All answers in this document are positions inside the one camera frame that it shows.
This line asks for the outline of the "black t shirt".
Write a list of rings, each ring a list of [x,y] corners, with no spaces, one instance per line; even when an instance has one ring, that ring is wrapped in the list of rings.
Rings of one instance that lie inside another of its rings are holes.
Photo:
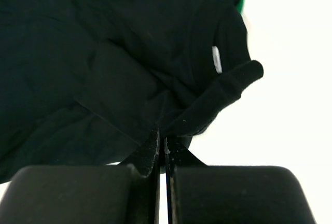
[[[1,182],[189,146],[260,79],[240,0],[1,0]]]

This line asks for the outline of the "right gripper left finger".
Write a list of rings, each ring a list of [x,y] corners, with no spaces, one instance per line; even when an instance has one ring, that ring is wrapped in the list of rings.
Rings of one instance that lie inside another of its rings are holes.
[[[1,223],[157,223],[160,132],[117,165],[28,166],[1,201]]]

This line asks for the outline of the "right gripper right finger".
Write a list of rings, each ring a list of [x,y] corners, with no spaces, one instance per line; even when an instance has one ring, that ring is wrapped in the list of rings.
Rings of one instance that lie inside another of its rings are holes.
[[[280,166],[208,166],[164,140],[169,223],[314,223],[295,175]]]

